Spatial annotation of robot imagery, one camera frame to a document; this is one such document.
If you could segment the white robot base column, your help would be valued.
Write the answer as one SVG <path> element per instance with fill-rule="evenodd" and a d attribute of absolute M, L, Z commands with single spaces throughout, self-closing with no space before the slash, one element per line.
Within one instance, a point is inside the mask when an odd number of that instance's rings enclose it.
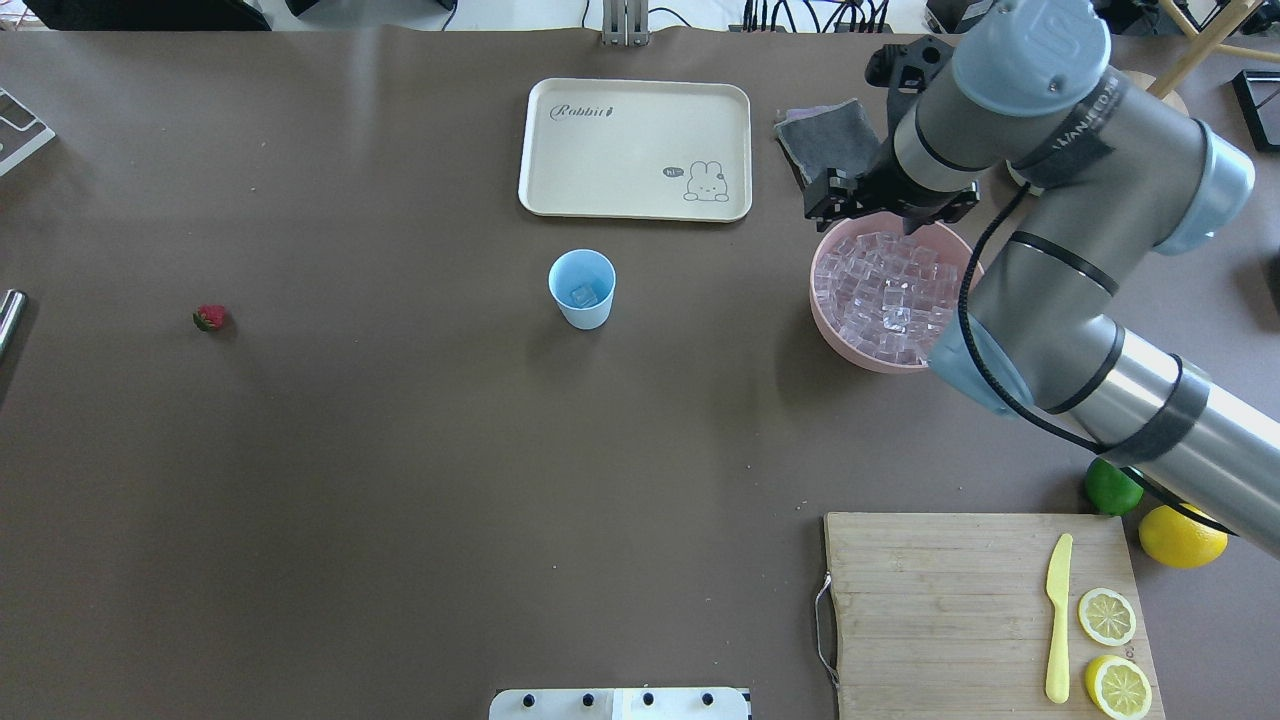
<path fill-rule="evenodd" d="M 498 692 L 489 719 L 751 719 L 745 689 L 710 687 L 538 688 Z"/>

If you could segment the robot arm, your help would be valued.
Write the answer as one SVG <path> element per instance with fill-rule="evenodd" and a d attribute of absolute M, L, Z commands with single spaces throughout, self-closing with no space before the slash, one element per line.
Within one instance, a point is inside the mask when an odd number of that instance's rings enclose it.
<path fill-rule="evenodd" d="M 1039 200 L 966 283 L 934 372 L 1276 553 L 1277 423 L 1106 314 L 1148 252 L 1198 249 L 1244 208 L 1253 163 L 1110 55 L 1088 1 L 993 3 L 867 169 L 808 182 L 805 214 L 824 229 L 890 211 L 911 233 L 957 222 L 978 178 L 1012 167 Z"/>

